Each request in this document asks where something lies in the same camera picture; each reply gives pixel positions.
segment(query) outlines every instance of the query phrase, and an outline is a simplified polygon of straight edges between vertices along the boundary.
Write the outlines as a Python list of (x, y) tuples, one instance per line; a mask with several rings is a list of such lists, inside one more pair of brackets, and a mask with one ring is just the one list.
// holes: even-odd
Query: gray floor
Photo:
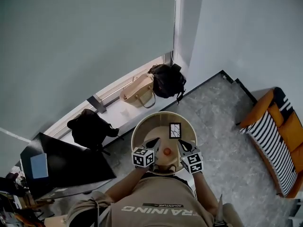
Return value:
[[(204, 175), (211, 189), (223, 202), (232, 203), (246, 227), (291, 226), (287, 217), (293, 200), (276, 196), (273, 181), (247, 135), (238, 133), (239, 122), (252, 109), (252, 102), (236, 83), (221, 75), (211, 79), (166, 111), (184, 116), (195, 128), (204, 158)], [(132, 169), (130, 139), (132, 132), (107, 147), (109, 164), (118, 176), (101, 187), (105, 191)], [(80, 194), (57, 200), (51, 210), (65, 214)]]

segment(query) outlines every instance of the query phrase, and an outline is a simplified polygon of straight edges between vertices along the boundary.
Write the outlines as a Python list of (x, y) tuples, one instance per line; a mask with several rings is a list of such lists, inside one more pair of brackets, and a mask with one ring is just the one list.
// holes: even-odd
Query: small red object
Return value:
[(165, 148), (163, 150), (164, 155), (169, 156), (171, 154), (171, 149), (170, 148)]

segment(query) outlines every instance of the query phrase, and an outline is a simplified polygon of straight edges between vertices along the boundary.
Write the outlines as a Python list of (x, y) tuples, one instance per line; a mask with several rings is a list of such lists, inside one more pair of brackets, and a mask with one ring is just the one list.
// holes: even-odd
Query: black bag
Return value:
[(163, 98), (168, 98), (177, 94), (177, 102), (183, 98), (184, 84), (186, 80), (180, 72), (181, 67), (177, 64), (168, 66), (165, 64), (154, 65), (148, 73), (154, 75), (153, 91)]
[(68, 121), (67, 127), (71, 129), (75, 143), (95, 151), (102, 150), (106, 136), (116, 137), (119, 133), (119, 129), (113, 129), (111, 124), (89, 109), (84, 109), (79, 117)]

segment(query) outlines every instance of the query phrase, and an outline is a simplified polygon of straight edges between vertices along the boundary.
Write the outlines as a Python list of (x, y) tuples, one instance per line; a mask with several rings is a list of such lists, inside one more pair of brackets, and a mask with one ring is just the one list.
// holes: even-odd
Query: striped cushion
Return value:
[(249, 134), (260, 147), (276, 174), (283, 196), (286, 196), (298, 175), (273, 118), (266, 111), (261, 119), (240, 131)]

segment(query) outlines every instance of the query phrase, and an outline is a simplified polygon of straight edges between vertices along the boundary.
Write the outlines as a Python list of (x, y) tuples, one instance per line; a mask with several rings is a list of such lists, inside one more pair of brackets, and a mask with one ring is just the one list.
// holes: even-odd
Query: orange sofa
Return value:
[(269, 90), (240, 127), (251, 136), (278, 194), (294, 198), (303, 183), (303, 128), (283, 91), (278, 87)]

